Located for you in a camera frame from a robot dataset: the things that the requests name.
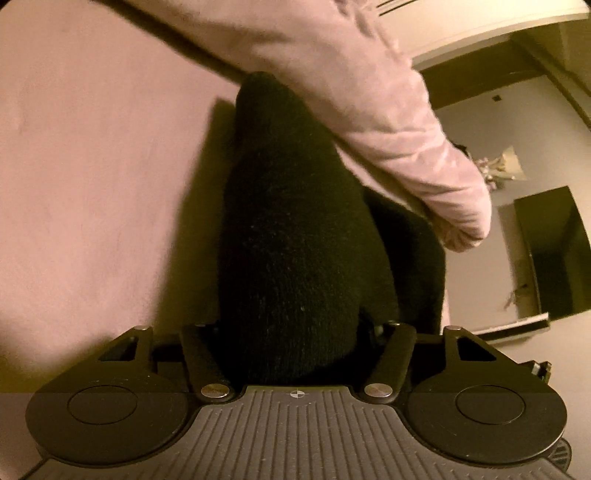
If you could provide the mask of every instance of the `metal rivet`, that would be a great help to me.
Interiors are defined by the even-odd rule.
[[[385,398],[389,397],[390,395],[392,395],[392,393],[394,393],[394,390],[392,390],[392,387],[390,387],[390,385],[386,385],[383,383],[369,384],[363,389],[363,391],[368,397],[373,398]]]
[[[541,368],[542,368],[542,366],[538,362],[534,362],[534,365],[531,367],[531,372],[534,375],[537,375],[540,373]]]
[[[207,398],[223,398],[230,393],[230,388],[221,383],[210,383],[201,389],[201,395]]]

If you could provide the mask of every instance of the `pink fabric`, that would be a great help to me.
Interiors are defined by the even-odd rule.
[[[462,252],[488,235],[492,207],[482,176],[445,137],[423,78],[363,7],[368,2],[128,2],[244,71],[275,74],[348,146],[427,205],[449,249]]]

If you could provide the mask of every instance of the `flat screen tv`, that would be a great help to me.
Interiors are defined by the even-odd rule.
[[[556,320],[591,309],[591,247],[570,189],[523,197],[514,206],[539,313]]]

